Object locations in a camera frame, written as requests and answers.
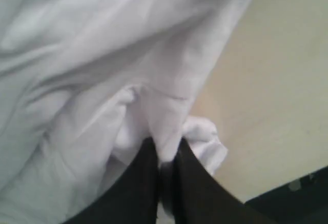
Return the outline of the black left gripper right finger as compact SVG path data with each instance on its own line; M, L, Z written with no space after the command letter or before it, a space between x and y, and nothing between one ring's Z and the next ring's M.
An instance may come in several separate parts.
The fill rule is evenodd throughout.
M182 138L160 167L161 203L175 223L256 223L256 215L206 171Z

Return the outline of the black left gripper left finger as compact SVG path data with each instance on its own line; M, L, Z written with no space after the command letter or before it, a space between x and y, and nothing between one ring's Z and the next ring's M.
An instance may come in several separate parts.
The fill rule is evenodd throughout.
M112 187L66 223L156 223L158 197L158 158L149 137Z

